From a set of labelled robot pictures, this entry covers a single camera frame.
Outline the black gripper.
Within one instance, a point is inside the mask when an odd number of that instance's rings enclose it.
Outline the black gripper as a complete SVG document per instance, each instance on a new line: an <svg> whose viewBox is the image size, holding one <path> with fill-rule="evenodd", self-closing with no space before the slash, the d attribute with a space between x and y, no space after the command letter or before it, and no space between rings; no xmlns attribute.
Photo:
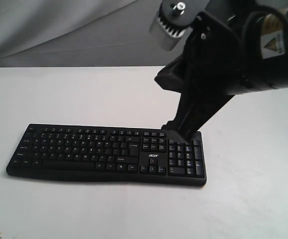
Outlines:
<svg viewBox="0 0 288 239"><path fill-rule="evenodd" d="M191 33L182 53L158 72L155 82L162 89L182 92L174 119L161 127L170 138L192 141L195 133L233 98L201 99L192 90L207 92L220 75L232 74L240 67L241 28L252 7L251 0L209 1L188 28Z"/></svg>

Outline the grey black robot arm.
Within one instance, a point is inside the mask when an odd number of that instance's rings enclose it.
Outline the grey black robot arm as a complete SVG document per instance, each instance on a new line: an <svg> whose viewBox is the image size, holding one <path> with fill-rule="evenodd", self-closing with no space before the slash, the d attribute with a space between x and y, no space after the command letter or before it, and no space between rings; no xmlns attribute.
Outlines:
<svg viewBox="0 0 288 239"><path fill-rule="evenodd" d="M178 142L197 131L235 95L288 88L288 7L256 0L164 0L150 26L170 51L191 29L182 53L155 77L180 93L173 120L162 126Z"/></svg>

